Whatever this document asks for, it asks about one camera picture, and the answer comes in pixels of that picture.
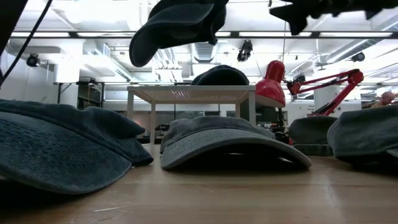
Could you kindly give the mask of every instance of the lamp arm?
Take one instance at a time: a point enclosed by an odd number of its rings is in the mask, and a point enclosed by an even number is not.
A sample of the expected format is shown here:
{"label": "lamp arm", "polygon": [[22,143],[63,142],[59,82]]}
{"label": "lamp arm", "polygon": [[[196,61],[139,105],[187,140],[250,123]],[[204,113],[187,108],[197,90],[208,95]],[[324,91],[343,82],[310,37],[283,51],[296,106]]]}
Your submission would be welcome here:
{"label": "lamp arm", "polygon": [[[335,78],[334,80],[327,82],[327,83],[322,83],[321,85],[314,86],[311,88],[307,88],[304,90],[301,90],[301,86],[308,85],[311,83],[316,83],[322,80],[326,80],[329,78]],[[363,81],[363,73],[359,69],[353,69],[348,72],[343,72],[339,73],[336,75],[330,75],[328,77],[323,77],[323,78],[318,78],[315,80],[310,80],[307,82],[288,82],[287,83],[287,88],[289,89],[290,93],[292,95],[296,95],[299,93],[304,93],[306,91],[310,90],[317,90],[326,86],[331,86],[331,85],[338,85],[343,82],[348,82],[348,85],[344,90],[340,92],[339,95],[336,96],[334,100],[332,100],[330,103],[327,103],[325,106],[322,106],[321,108],[317,109],[314,111],[312,114],[309,114],[309,116],[328,116],[333,112],[334,109],[348,96],[348,94],[354,90],[354,88]]]}

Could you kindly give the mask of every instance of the shelf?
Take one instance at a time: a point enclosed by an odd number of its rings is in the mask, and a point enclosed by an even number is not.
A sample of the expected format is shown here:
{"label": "shelf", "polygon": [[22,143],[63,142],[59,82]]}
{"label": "shelf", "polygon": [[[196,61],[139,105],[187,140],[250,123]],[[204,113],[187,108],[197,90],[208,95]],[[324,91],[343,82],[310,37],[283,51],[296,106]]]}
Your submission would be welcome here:
{"label": "shelf", "polygon": [[255,86],[129,86],[129,92],[156,104],[236,104]]}

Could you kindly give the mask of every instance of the cap brim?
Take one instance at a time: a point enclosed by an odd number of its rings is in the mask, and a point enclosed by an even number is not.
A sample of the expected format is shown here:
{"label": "cap brim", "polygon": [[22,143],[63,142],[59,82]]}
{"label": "cap brim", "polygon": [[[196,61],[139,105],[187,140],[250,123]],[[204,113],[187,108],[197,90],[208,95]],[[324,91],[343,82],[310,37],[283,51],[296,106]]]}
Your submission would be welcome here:
{"label": "cap brim", "polygon": [[160,49],[156,41],[159,29],[198,24],[205,19],[213,7],[214,4],[180,4],[158,12],[132,37],[129,47],[131,63],[135,67],[143,67],[150,62],[156,51]]}
{"label": "cap brim", "polygon": [[85,194],[112,184],[132,166],[79,134],[28,116],[0,112],[0,133],[0,175],[38,189]]}
{"label": "cap brim", "polygon": [[191,134],[166,146],[161,158],[163,169],[172,169],[204,152],[235,144],[262,144],[264,150],[274,150],[281,158],[309,168],[310,159],[292,146],[240,129],[211,129]]}

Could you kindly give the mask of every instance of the black cable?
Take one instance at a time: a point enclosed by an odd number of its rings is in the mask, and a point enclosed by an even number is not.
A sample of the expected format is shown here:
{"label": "black cable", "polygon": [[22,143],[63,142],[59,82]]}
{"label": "black cable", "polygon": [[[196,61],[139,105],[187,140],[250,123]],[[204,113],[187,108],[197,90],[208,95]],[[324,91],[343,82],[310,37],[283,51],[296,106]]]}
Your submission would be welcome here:
{"label": "black cable", "polygon": [[35,32],[37,31],[37,29],[39,28],[40,23],[43,21],[44,16],[46,15],[47,11],[50,9],[52,0],[48,0],[47,4],[45,5],[42,14],[40,15],[40,17],[37,19],[37,22],[35,24],[35,26],[33,26],[32,31],[30,32],[29,36],[26,38],[26,41],[24,43],[24,45],[21,47],[21,50],[18,52],[17,57],[15,58],[15,60],[12,62],[11,66],[8,68],[6,74],[4,74],[1,82],[0,82],[0,87],[1,85],[4,83],[4,81],[6,80],[6,78],[10,75],[10,73],[12,72],[12,70],[14,69],[14,67],[17,65],[17,62],[19,61],[19,59],[22,57],[22,54],[25,52],[26,47],[28,46],[30,40],[33,38],[33,35],[35,34]]}

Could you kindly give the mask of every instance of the baseball cap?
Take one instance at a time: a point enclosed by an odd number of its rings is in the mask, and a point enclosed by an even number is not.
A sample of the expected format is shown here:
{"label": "baseball cap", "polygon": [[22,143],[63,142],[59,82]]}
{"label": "baseball cap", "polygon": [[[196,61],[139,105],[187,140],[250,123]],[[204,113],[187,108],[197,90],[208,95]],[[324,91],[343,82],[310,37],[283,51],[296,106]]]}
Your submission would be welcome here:
{"label": "baseball cap", "polygon": [[398,160],[398,105],[347,111],[328,131],[335,157],[351,164]]}
{"label": "baseball cap", "polygon": [[161,0],[133,36],[129,55],[135,67],[149,63],[156,51],[195,42],[217,43],[228,0]]}
{"label": "baseball cap", "polygon": [[327,135],[330,126],[337,118],[312,116],[295,119],[289,126],[289,137],[293,147],[307,156],[333,156],[328,145]]}
{"label": "baseball cap", "polygon": [[60,194],[85,194],[152,156],[144,128],[112,111],[0,100],[0,176]]}
{"label": "baseball cap", "polygon": [[173,169],[205,152],[238,144],[248,145],[242,147],[244,151],[250,151],[256,146],[257,149],[260,147],[264,151],[273,152],[277,157],[300,167],[311,167],[308,157],[292,146],[275,140],[274,133],[253,126],[241,118],[220,116],[172,121],[160,146],[160,164],[163,169]]}
{"label": "baseball cap", "polygon": [[240,70],[219,65],[198,75],[191,85],[249,85],[249,80]]}

